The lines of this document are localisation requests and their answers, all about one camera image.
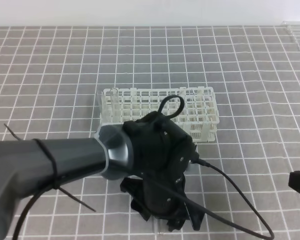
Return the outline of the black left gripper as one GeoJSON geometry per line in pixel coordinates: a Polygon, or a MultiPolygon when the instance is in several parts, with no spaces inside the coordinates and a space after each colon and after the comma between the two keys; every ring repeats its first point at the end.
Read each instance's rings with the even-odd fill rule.
{"type": "MultiPolygon", "coordinates": [[[[151,112],[142,119],[126,121],[122,129],[132,143],[132,171],[184,193],[184,172],[197,154],[192,138],[171,120],[171,116],[151,112]]],[[[132,197],[130,207],[146,222],[151,216],[168,218],[169,232],[180,230],[186,221],[194,231],[201,228],[203,211],[147,180],[125,177],[120,190],[132,197]]]]}

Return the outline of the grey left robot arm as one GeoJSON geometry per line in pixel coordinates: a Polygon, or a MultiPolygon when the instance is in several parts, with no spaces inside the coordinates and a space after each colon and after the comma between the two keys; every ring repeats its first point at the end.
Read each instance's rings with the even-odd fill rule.
{"type": "Polygon", "coordinates": [[[91,138],[0,141],[0,240],[19,202],[84,177],[147,175],[173,187],[199,154],[192,137],[167,116],[103,125],[91,138]]]}

